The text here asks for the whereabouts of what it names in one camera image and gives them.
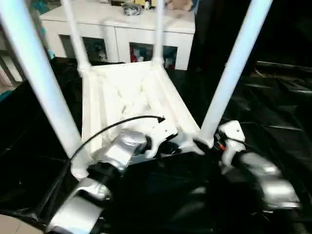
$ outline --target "floor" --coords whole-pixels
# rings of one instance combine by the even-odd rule
[[[43,234],[42,231],[12,217],[0,215],[1,234]]]

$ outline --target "white cabinet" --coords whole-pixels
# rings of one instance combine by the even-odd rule
[[[125,16],[121,7],[98,0],[75,0],[72,6],[90,60],[105,60],[105,56],[108,62],[151,59],[156,27],[154,10],[143,10],[139,16]],[[70,30],[62,6],[40,18],[49,49],[57,57],[73,57]],[[193,12],[165,11],[165,66],[187,69],[194,32]]]

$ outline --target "black fabric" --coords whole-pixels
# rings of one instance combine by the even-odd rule
[[[76,62],[52,66],[81,129],[81,79]],[[196,122],[201,125],[219,76],[169,71]],[[242,77],[222,122],[240,121],[246,141],[274,161],[311,216],[310,119],[312,79]],[[58,176],[67,157],[29,84],[0,102],[0,213],[44,229],[76,185],[70,173]],[[112,233],[290,233],[285,213],[262,214],[253,191],[220,174],[214,154],[179,155],[130,167],[107,217]]]

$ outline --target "toy on shelf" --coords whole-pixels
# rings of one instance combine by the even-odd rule
[[[167,0],[167,6],[170,10],[190,11],[193,6],[192,0]]]

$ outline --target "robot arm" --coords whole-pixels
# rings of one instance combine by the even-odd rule
[[[105,203],[132,158],[149,149],[143,133],[124,130],[107,148],[95,152],[96,164],[56,212],[47,233],[97,234],[102,226]]]

